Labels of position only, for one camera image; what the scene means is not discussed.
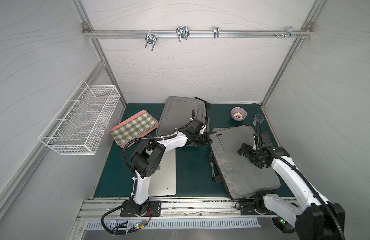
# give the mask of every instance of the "wall hook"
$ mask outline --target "wall hook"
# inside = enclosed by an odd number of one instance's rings
[[[219,27],[214,27],[214,38],[219,38],[220,37],[220,28]]]
[[[179,41],[181,41],[181,38],[185,38],[186,40],[188,40],[188,36],[190,34],[187,26],[179,27],[178,29],[176,29],[176,33]]]
[[[148,33],[146,36],[145,36],[145,40],[146,40],[146,43],[145,43],[145,48],[146,46],[149,44],[153,44],[152,45],[152,51],[153,51],[153,48],[154,48],[154,45],[156,44],[156,41],[157,41],[157,37],[156,35],[152,34],[152,33]]]

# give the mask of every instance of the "clear glass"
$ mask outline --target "clear glass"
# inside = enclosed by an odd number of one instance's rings
[[[253,125],[255,126],[257,122],[261,124],[263,121],[264,121],[264,116],[257,114],[255,118],[253,119]]]

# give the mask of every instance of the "white robotic arm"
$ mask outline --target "white robotic arm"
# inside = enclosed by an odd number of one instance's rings
[[[295,166],[283,147],[275,147],[267,132],[260,132],[256,126],[254,146],[242,144],[238,150],[256,167],[272,167],[294,194],[297,207],[270,191],[257,192],[255,209],[259,212],[272,211],[296,229],[300,239],[344,239],[345,211],[339,204],[333,204],[317,191]]]
[[[128,203],[129,209],[133,210],[136,216],[146,212],[150,176],[157,170],[163,154],[189,144],[210,144],[205,129],[205,124],[194,119],[193,111],[191,121],[177,130],[175,135],[162,137],[162,140],[149,137],[142,140],[132,157],[137,177],[133,178],[133,200],[130,199]],[[294,165],[289,154],[282,147],[273,147],[267,133],[257,132],[255,142],[256,140],[257,144],[253,147],[242,144],[238,154],[244,155],[259,168],[271,166],[288,185],[300,207],[267,191],[256,195],[260,199],[255,201],[255,208],[261,209],[261,212],[269,210],[278,214],[296,229],[302,240],[344,239],[344,209],[339,204],[330,203],[321,195]]]

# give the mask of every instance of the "metal bracket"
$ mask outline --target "metal bracket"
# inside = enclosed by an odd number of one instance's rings
[[[304,26],[304,31],[312,31],[313,22],[307,22]]]
[[[87,24],[87,23],[81,23],[81,26],[82,26],[82,32],[83,33],[90,32],[89,24]]]
[[[181,41],[181,38],[185,38],[188,40],[189,36],[189,29],[187,26],[181,26],[178,29],[176,29],[178,40]]]
[[[219,27],[214,27],[214,38],[219,38],[220,37],[220,28]]]
[[[147,207],[152,211],[152,217],[159,217],[161,215],[161,201],[149,201]],[[147,213],[148,212],[145,212],[141,217],[148,216]],[[127,204],[124,208],[121,208],[120,217],[136,217],[137,214],[138,212],[136,212],[132,205]]]
[[[240,213],[241,215],[275,215],[272,211],[267,211],[265,213],[261,213],[255,209],[253,202],[239,202]]]
[[[284,38],[288,38],[288,37],[290,37],[290,36],[297,38],[298,36],[297,36],[297,35],[295,35],[295,34],[293,34],[293,33],[292,33],[292,31],[293,31],[293,28],[292,28],[292,27],[288,28],[288,29],[286,30],[286,33],[285,33],[285,34],[283,34]]]
[[[148,33],[146,36],[145,36],[145,40],[146,40],[146,43],[145,43],[145,48],[146,46],[149,44],[153,44],[152,45],[152,51],[153,51],[153,48],[154,48],[154,45],[156,44],[156,41],[157,41],[157,37],[156,35],[152,34],[152,33]]]

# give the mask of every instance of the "white wall panel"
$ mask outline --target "white wall panel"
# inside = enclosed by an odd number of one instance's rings
[[[300,28],[313,0],[82,0],[95,30]]]
[[[303,174],[370,239],[370,0],[328,0],[265,109]]]
[[[82,201],[90,199],[119,123],[119,102],[94,156],[60,156],[50,150],[0,224],[0,239],[65,240]]]
[[[69,0],[0,1],[0,193],[99,59]]]
[[[299,29],[314,0],[82,0],[94,30]],[[100,40],[127,103],[168,96],[259,103],[291,44],[283,39]]]
[[[291,40],[100,40],[127,103],[165,103],[168,96],[211,103],[261,102]]]
[[[38,136],[99,62],[69,0],[0,1],[0,192],[38,144]],[[96,84],[110,84],[103,71]],[[118,122],[119,104],[108,130]],[[0,239],[67,239],[90,198],[108,152],[49,151],[0,224]]]

